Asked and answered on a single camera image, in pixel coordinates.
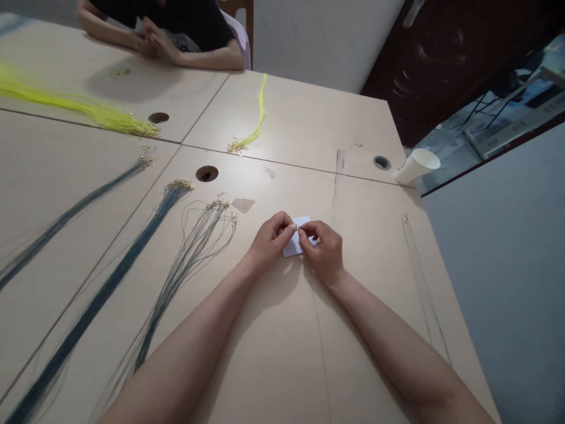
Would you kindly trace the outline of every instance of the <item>wooden door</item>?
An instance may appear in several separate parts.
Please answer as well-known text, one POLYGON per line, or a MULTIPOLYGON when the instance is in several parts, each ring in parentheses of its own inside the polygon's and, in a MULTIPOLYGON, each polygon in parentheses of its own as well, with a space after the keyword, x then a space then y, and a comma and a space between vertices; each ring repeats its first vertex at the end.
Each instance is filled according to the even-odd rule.
POLYGON ((403 145, 478 97, 487 82, 542 48, 563 0, 406 0, 361 94, 388 101, 403 145))

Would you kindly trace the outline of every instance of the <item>white cup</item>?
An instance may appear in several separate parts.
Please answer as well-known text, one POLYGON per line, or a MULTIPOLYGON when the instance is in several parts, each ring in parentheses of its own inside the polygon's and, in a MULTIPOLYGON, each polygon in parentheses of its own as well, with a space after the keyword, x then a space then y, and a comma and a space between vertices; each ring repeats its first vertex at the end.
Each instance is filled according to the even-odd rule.
POLYGON ((416 178, 426 175, 440 167, 439 158, 426 149, 414 149, 412 154, 395 173, 399 184, 410 184, 416 178))

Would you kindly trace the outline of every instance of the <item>wall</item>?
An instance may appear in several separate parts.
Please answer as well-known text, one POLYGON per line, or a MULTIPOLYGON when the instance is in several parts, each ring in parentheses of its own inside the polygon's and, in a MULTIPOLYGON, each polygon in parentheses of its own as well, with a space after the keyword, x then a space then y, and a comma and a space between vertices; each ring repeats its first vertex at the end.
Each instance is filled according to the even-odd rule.
MULTIPOLYGON (((254 69, 360 92, 404 0, 255 0, 254 69)), ((77 0, 0 0, 0 10, 78 27, 77 0)))
POLYGON ((0 0, 0 11, 78 28, 78 0, 0 0))
POLYGON ((424 197, 505 423, 565 422, 564 138, 561 124, 424 197))

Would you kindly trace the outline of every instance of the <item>neon yellow cord bundle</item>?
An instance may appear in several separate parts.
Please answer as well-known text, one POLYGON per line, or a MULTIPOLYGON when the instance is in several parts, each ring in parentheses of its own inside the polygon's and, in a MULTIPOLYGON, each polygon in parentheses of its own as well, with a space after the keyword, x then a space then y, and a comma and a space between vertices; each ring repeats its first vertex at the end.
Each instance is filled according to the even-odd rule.
POLYGON ((95 125, 119 133, 138 137, 156 137, 159 134, 159 128, 155 124, 140 121, 132 115, 120 112, 112 106, 91 98, 26 85, 16 77, 14 72, 1 64, 0 95, 78 112, 86 115, 95 125))
POLYGON ((251 143, 253 143, 259 133, 261 132, 261 125, 263 124, 263 118, 265 117, 265 109, 263 107, 263 93, 265 93, 265 84, 267 83, 267 74, 263 74, 263 83, 261 84, 261 90, 259 91, 259 123, 255 128, 255 131, 247 138, 236 138, 235 141, 228 146, 228 152, 238 153, 241 150, 246 149, 251 143))

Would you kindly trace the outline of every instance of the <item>person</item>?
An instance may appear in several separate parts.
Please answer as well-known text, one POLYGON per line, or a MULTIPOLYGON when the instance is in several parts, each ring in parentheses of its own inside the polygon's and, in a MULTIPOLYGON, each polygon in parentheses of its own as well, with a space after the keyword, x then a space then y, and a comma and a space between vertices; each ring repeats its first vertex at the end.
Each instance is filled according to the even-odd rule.
MULTIPOLYGON (((267 220, 236 267, 127 381, 101 424, 186 419, 251 285, 281 255, 295 231, 285 212, 267 220)), ((306 223, 298 232, 310 266, 349 312, 378 364, 422 422, 494 423, 433 347, 345 270, 339 234, 321 221, 306 223), (311 236, 320 239, 317 246, 308 241, 311 236)))
POLYGON ((190 68, 236 70, 244 59, 215 0, 79 0, 78 20, 92 37, 137 50, 161 51, 190 68), (106 22, 108 17, 138 32, 106 22))

